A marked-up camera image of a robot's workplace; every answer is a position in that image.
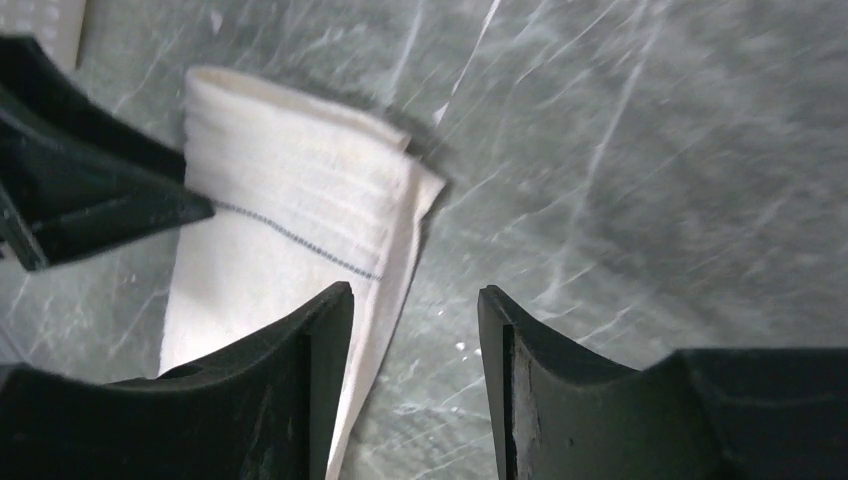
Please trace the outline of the cream white towel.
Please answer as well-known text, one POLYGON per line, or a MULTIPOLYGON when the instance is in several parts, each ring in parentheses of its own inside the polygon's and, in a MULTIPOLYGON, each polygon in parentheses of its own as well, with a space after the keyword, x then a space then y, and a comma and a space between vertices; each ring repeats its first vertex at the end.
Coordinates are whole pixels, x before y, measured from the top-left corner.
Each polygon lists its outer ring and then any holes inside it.
POLYGON ((182 228, 159 369, 210 354, 345 281, 354 319, 327 477, 405 303, 445 182, 411 137, 340 103, 213 66, 185 76, 186 186, 214 204, 182 228))

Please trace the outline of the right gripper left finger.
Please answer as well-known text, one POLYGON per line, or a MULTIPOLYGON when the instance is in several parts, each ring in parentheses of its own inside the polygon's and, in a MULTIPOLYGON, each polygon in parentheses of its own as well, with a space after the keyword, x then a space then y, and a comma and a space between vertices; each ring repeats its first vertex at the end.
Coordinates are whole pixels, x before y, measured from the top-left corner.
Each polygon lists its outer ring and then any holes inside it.
POLYGON ((354 297, 338 282, 156 379, 1 369, 5 479, 322 479, 354 297))

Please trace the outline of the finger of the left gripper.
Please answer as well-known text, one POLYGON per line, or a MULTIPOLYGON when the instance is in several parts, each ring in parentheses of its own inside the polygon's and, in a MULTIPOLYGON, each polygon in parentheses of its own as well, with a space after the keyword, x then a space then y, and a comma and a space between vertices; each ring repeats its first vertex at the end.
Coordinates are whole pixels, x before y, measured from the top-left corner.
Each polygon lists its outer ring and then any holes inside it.
POLYGON ((54 64, 34 37, 1 36, 1 86, 49 125, 76 140, 184 181, 183 154, 100 108, 54 64))
POLYGON ((111 118, 73 132, 1 111, 1 244, 28 271, 88 259, 212 217, 181 153, 111 118))

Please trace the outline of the white plastic basket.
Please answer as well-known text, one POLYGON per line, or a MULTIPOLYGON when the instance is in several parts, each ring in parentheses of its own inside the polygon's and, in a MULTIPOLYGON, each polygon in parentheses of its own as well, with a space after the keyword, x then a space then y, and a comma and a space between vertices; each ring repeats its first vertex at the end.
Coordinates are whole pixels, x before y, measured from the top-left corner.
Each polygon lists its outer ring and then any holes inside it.
POLYGON ((73 71, 85 8, 85 0, 1 0, 1 32, 33 35, 63 71, 73 71))

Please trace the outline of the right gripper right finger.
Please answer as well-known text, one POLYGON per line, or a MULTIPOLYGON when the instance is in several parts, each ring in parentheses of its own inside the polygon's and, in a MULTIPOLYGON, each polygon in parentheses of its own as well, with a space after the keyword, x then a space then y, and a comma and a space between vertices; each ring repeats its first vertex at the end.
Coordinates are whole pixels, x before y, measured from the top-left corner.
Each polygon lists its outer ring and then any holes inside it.
POLYGON ((478 323, 502 479, 843 479, 843 348, 682 349, 645 370, 496 286, 478 323))

